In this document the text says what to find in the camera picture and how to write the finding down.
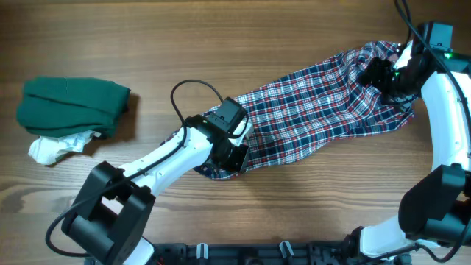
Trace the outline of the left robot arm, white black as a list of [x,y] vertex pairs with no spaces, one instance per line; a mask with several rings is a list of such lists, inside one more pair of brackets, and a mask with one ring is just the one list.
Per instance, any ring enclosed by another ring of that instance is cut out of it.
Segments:
[[150,264],[155,247],[143,233],[157,197],[196,167],[242,172],[252,130],[246,117],[196,115],[148,155],[120,167],[98,164],[58,218],[62,232],[98,264]]

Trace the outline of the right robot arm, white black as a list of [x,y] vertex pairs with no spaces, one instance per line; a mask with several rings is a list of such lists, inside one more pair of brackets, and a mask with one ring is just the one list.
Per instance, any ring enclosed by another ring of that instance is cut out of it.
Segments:
[[453,27],[420,24],[396,63],[374,59],[360,76],[362,85],[382,93],[382,101],[402,107],[425,103],[431,129],[431,173],[402,198],[398,214],[346,237],[344,254],[363,263],[392,260],[412,250],[447,247],[439,262],[470,245],[470,56],[453,52]]

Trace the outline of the plaid shirt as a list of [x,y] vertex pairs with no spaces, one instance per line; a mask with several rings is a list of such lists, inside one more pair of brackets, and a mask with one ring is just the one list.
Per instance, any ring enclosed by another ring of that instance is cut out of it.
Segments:
[[399,48],[368,42],[237,96],[254,128],[245,141],[247,170],[294,163],[331,141],[405,125],[413,110],[382,104],[377,88],[357,80],[375,58],[395,63]]

